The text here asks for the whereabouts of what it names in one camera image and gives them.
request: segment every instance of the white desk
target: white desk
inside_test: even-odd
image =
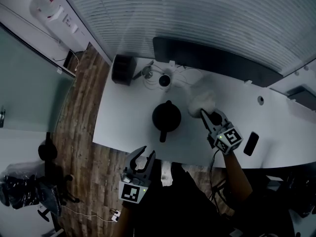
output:
[[[135,74],[150,61],[138,58]],[[170,68],[166,63],[155,61],[155,64],[162,69]],[[235,150],[243,168],[285,167],[316,161],[315,112],[268,88],[201,72],[211,80],[209,87],[216,94],[216,107],[243,135],[244,141]],[[188,85],[173,86],[168,92],[159,88],[149,90],[142,78],[132,81],[130,86],[115,84],[111,73],[102,95],[93,142],[129,153],[146,145],[147,155],[155,150],[157,158],[162,160],[203,166],[210,164],[213,152],[206,140],[207,130],[200,119],[192,118],[187,111]],[[201,77],[196,70],[182,74],[188,82]],[[264,105],[259,105],[258,96],[264,98]],[[176,130],[167,134],[166,142],[161,143],[160,131],[152,122],[152,113],[157,105],[167,100],[179,108],[182,120]],[[249,157],[243,149],[252,131],[259,135],[259,141]],[[221,154],[217,154],[214,166],[225,166]]]

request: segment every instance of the power strip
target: power strip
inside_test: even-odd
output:
[[[120,211],[116,210],[115,215],[112,216],[112,220],[117,222],[119,220],[119,217],[120,217]]]

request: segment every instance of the black smartphone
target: black smartphone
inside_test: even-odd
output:
[[[246,155],[251,156],[252,152],[254,151],[254,149],[257,145],[258,140],[259,140],[258,134],[256,134],[255,132],[252,132],[243,152]]]

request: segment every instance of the black kettle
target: black kettle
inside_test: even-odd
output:
[[[181,121],[179,109],[170,100],[158,105],[153,112],[153,123],[161,131],[160,142],[165,142],[167,132],[175,130]]]

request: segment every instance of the kettle handle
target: kettle handle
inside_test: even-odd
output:
[[[167,132],[161,131],[160,133],[160,142],[165,142],[167,137]]]

